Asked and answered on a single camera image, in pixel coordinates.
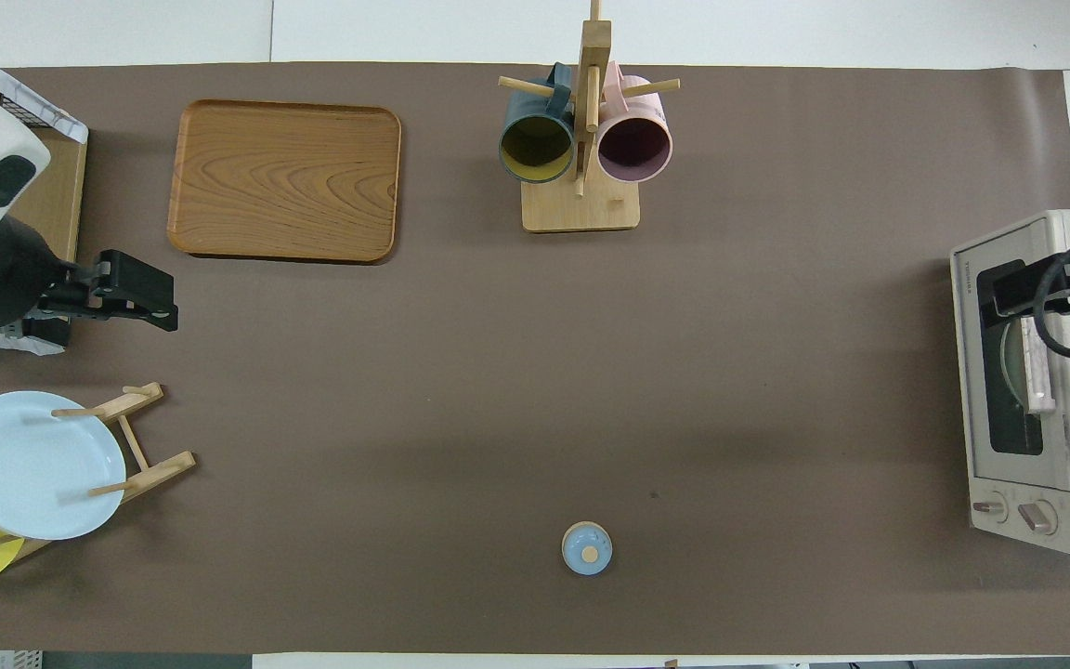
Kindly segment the dark blue mug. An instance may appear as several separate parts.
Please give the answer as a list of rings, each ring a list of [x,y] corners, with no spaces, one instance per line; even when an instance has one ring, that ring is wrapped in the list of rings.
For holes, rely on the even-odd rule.
[[[576,103],[569,65],[557,62],[542,80],[551,95],[513,90],[502,122],[498,152],[519,181],[546,183],[565,174],[576,156]]]

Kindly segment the wooden mug tree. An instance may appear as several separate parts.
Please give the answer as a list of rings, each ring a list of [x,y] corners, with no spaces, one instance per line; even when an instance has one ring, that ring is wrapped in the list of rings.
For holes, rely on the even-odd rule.
[[[641,221],[640,185],[648,179],[641,183],[621,182],[603,174],[597,158],[600,98],[607,64],[613,60],[612,24],[603,19],[602,5],[603,0],[590,0],[588,18],[581,27],[579,60],[576,67],[570,67],[576,103],[574,164],[565,174],[551,182],[535,185],[517,180],[521,191],[522,225],[528,232],[625,231],[637,228]],[[536,79],[502,76],[498,85],[508,88],[510,94],[515,89],[552,94],[551,88],[533,85],[532,80]],[[662,94],[679,87],[676,79],[648,80],[646,85],[625,89],[624,97],[658,92],[661,98]]]

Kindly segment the light blue plate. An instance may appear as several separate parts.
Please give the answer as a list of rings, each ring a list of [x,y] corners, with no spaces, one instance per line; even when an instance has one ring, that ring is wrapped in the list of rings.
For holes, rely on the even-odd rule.
[[[106,524],[122,504],[122,448],[97,416],[56,415],[76,408],[47,391],[0,395],[0,531],[67,541]]]

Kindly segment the wooden plate rack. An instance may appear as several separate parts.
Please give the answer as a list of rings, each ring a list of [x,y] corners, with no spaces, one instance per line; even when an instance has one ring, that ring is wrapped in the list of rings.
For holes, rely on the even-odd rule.
[[[163,397],[164,389],[160,384],[151,382],[151,384],[140,386],[124,386],[119,397],[100,402],[97,406],[88,407],[78,402],[76,410],[56,411],[56,415],[58,416],[97,416],[111,430],[111,434],[114,435],[124,455],[127,475],[126,481],[119,486],[120,490],[124,493],[122,504],[119,505],[119,508],[122,507],[123,503],[133,501],[139,498],[140,495],[151,492],[154,488],[160,486],[160,484],[187,473],[196,463],[194,453],[192,452],[182,452],[158,462],[150,461],[146,457],[144,450],[141,448],[139,441],[137,441],[135,429],[129,423],[131,415],[153,405],[153,402],[160,401]],[[7,533],[5,535],[6,541],[12,537],[18,537],[11,536]],[[18,538],[31,544],[59,542]]]

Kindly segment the pale green plate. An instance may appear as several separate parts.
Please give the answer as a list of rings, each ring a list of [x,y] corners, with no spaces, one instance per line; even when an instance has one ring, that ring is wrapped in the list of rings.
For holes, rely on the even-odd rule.
[[[999,369],[1005,386],[1010,391],[1019,410],[1029,412],[1024,354],[1024,319],[1008,321],[999,339]]]

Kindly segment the dark wooden board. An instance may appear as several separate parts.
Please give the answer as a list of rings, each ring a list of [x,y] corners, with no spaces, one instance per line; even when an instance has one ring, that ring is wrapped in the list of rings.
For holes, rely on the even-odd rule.
[[[39,231],[63,261],[77,258],[88,145],[55,128],[34,128],[50,152],[48,166],[24,191],[9,215]]]

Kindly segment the brown wooden tray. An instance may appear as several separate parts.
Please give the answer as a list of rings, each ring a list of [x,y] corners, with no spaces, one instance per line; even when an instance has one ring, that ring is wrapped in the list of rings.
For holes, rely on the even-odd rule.
[[[192,256],[374,264],[398,237],[402,123],[378,106],[196,100],[166,232]]]

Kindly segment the small blue lid cork knob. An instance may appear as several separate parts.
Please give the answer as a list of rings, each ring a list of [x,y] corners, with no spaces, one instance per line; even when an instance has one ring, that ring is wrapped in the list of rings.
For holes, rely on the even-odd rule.
[[[610,534],[598,522],[574,522],[562,536],[561,558],[562,563],[579,576],[603,574],[613,558]]]

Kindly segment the brown table mat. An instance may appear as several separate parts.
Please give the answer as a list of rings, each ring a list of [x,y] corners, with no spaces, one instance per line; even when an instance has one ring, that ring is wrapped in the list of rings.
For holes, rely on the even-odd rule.
[[[0,574],[0,647],[1070,655],[1070,556],[969,524],[948,253],[1070,208],[1057,72],[642,69],[672,163],[633,231],[531,234],[514,64],[18,69],[90,127],[80,250],[175,332],[79,321],[0,393],[136,416],[189,473]],[[203,98],[402,123],[378,264],[204,259],[165,226]],[[574,522],[613,543],[562,563]]]

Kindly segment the pink mug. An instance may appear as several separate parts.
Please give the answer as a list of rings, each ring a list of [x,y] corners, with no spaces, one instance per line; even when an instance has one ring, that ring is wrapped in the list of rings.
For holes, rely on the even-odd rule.
[[[672,135],[659,93],[624,97],[628,87],[646,83],[645,77],[624,75],[615,60],[607,64],[597,158],[603,174],[621,182],[645,182],[661,173],[672,158]]]

